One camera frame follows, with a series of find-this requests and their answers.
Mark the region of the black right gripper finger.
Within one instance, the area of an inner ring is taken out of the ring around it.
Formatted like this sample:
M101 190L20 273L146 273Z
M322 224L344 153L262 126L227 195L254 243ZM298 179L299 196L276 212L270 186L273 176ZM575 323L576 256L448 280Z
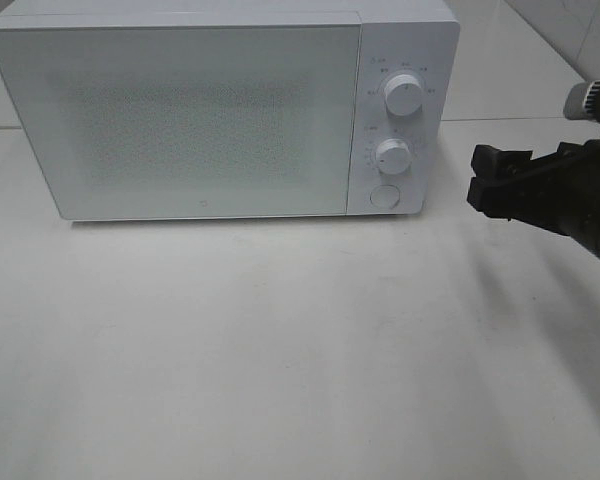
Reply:
M488 218L516 220L552 233L560 232L554 206L546 192L536 186L492 184L472 178L467 201Z
M522 180L560 169L555 155L533 158L530 150L500 150L484 144L475 147L470 165L478 180Z

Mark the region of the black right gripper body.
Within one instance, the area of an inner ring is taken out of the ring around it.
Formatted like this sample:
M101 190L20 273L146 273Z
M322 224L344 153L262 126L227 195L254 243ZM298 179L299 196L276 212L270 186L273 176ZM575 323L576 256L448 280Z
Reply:
M573 239L600 260L600 140L562 142L535 157L524 154L533 179L524 222Z

